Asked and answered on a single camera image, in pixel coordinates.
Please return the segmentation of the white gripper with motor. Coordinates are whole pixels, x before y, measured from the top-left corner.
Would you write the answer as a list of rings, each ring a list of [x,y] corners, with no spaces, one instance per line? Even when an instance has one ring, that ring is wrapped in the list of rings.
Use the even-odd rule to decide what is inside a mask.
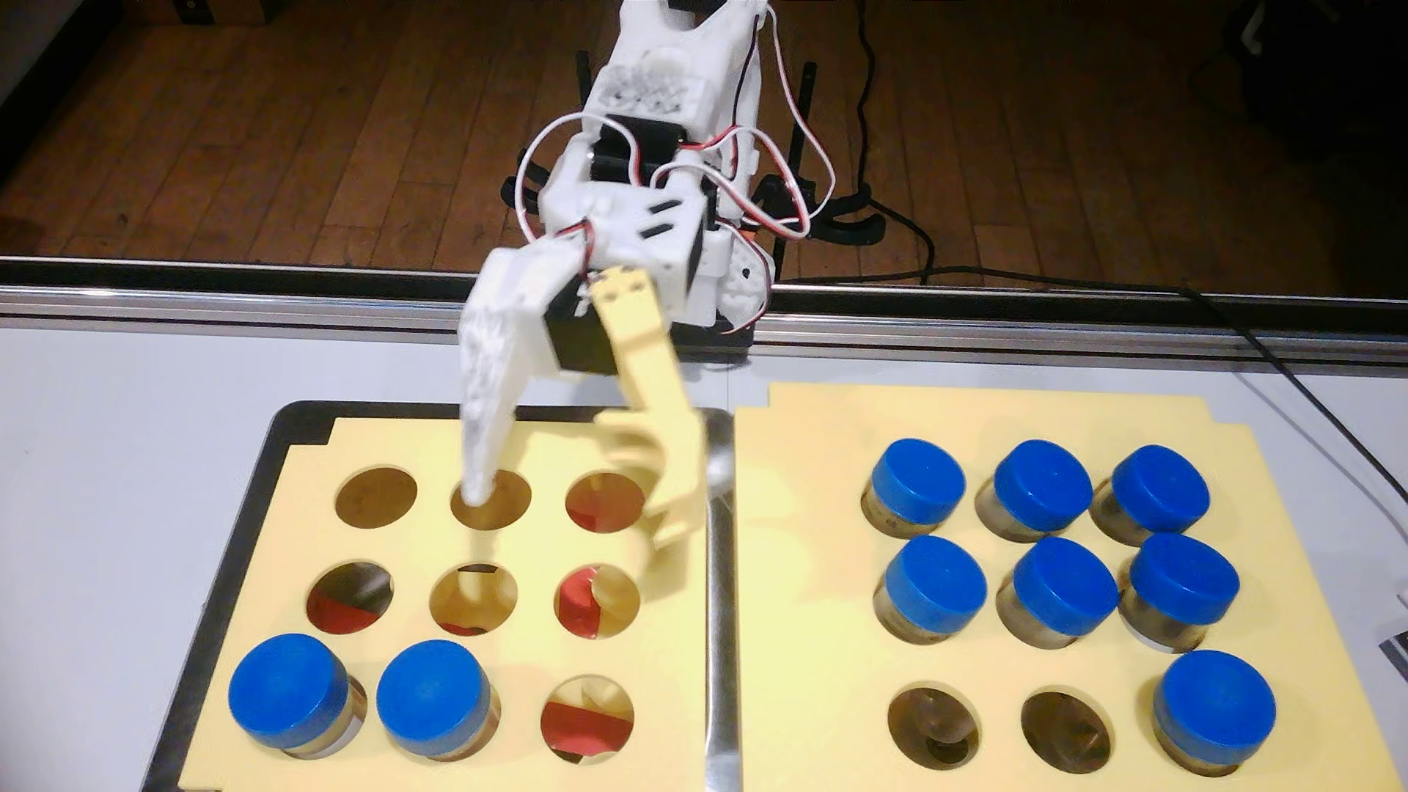
[[[696,531],[707,497],[705,424],[672,341],[689,362],[728,358],[729,237],[696,171],[650,186],[650,169],[634,183],[628,168],[628,154],[572,141],[536,194],[543,240],[484,259],[456,333],[460,499],[477,507],[493,495],[532,378],[617,373],[627,407],[594,424],[608,461],[653,474],[643,516],[660,551]]]

